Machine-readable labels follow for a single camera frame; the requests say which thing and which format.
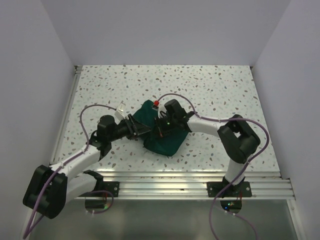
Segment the green surgical cloth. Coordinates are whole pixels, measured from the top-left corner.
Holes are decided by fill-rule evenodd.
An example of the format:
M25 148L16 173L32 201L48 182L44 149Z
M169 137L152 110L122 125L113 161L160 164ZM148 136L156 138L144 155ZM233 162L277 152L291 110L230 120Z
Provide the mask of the green surgical cloth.
M155 117L158 112L153 109L153 102L146 100L133 117L140 123L151 128L151 131L141 135L139 138L143 141L143 146L147 150L166 157L172 157L180 148L189 134L186 130L177 129L172 134L159 137L154 133L156 129Z

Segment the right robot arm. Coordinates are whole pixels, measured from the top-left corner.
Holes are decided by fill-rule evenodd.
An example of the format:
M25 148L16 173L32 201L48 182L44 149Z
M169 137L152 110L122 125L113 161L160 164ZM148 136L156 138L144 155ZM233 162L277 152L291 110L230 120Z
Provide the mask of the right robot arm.
M215 121L197 116L195 111L186 112L176 99L164 105L156 100L152 108L158 114L154 119L153 130L158 139L172 137L182 131L219 138L230 158L222 185L223 192L232 197L241 190L240 183L245 178L243 168L249 157L256 152L261 140L240 115L234 115L226 121Z

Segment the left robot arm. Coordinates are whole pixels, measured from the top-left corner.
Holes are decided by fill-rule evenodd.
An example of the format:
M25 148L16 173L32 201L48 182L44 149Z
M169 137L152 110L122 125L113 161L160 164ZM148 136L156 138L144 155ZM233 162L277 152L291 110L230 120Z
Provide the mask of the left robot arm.
M151 127L139 122L131 114L119 123L111 115L100 118L97 129L87 137L86 145L61 163L38 166L30 180L22 203L53 219L65 204L81 195L99 196L107 188L103 177L88 167L99 162L111 150L112 142L129 140L149 133Z

